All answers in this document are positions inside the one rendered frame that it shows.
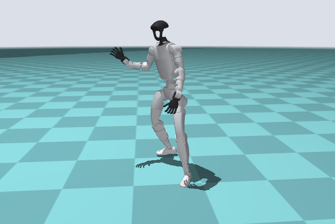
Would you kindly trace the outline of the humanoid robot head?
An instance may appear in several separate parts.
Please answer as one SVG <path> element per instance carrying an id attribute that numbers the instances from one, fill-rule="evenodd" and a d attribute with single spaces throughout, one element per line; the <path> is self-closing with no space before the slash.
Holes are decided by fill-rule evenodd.
<path id="1" fill-rule="evenodd" d="M 150 27 L 151 30 L 153 31 L 155 39 L 157 41 L 160 41 L 160 43 L 158 44 L 159 46 L 165 44 L 165 43 L 163 43 L 164 41 L 168 42 L 166 37 L 162 37 L 163 30 L 164 30 L 164 28 L 167 28 L 167 27 L 169 27 L 168 24 L 163 20 L 158 20 L 158 21 L 154 22 Z M 159 38 L 156 36 L 156 33 L 155 33 L 156 31 L 160 32 Z"/>

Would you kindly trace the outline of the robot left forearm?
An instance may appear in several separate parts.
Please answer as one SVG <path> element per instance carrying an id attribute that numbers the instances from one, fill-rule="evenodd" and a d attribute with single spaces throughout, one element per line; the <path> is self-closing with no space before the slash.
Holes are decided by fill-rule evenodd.
<path id="1" fill-rule="evenodd" d="M 179 76 L 176 77 L 176 87 L 174 90 L 176 91 L 175 98 L 180 99 L 183 91 L 183 83 L 185 82 L 185 71 L 183 68 L 179 68 L 178 72 Z"/>

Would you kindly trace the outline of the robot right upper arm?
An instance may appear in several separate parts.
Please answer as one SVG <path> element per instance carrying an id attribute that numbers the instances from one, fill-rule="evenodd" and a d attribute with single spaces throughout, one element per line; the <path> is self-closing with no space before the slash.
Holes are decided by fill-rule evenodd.
<path id="1" fill-rule="evenodd" d="M 154 55 L 153 55 L 153 47 L 149 48 L 149 53 L 147 56 L 147 62 L 142 63 L 142 70 L 148 71 L 154 61 Z"/>

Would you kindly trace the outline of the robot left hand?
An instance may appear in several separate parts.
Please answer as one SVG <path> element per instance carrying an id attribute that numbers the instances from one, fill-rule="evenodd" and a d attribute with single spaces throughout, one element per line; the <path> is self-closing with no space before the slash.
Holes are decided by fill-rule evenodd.
<path id="1" fill-rule="evenodd" d="M 169 103 L 167 103 L 166 105 L 164 105 L 163 107 L 165 107 L 165 106 L 167 106 L 167 105 L 169 105 L 168 106 L 168 108 L 167 108 L 167 110 L 165 110 L 165 112 L 167 112 L 169 109 L 169 111 L 167 112 L 168 114 L 170 113 L 170 114 L 175 114 L 176 113 L 176 110 L 177 110 L 177 108 L 178 108 L 178 101 L 181 99 L 178 99 L 178 98 L 175 98 L 175 95 L 176 95 L 176 91 L 174 92 L 174 95 L 173 95 L 173 99 L 172 100 L 170 100 L 170 102 Z M 174 110 L 175 109 L 175 110 Z M 172 110 L 172 111 L 171 111 Z"/>

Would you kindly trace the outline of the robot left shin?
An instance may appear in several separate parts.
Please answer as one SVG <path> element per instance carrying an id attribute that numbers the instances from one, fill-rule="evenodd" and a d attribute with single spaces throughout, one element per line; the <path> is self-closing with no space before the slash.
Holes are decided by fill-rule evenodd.
<path id="1" fill-rule="evenodd" d="M 180 157 L 180 160 L 182 162 L 183 170 L 184 170 L 184 175 L 186 173 L 189 176 L 189 147 L 187 143 L 187 134 L 185 133 L 184 138 L 178 138 L 177 140 L 177 148 L 178 148 L 178 154 Z"/>

